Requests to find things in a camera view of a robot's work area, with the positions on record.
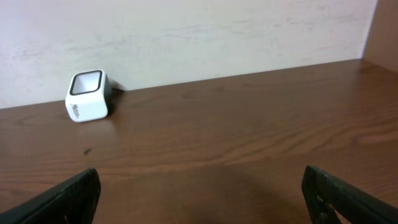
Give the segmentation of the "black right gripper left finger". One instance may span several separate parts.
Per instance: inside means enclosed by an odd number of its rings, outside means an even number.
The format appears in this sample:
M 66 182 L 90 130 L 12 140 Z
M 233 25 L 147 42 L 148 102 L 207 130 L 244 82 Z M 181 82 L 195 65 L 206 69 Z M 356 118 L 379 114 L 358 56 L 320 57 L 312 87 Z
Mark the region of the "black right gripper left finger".
M 1 223 L 92 223 L 101 193 L 89 168 L 1 214 Z

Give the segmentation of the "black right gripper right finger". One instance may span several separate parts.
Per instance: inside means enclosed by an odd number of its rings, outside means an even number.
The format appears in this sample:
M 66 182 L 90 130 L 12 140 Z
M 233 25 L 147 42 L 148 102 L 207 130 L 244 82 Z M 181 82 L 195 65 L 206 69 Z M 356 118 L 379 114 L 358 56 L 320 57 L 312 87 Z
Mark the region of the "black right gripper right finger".
M 302 193 L 313 223 L 397 223 L 397 208 L 316 166 L 306 166 Z

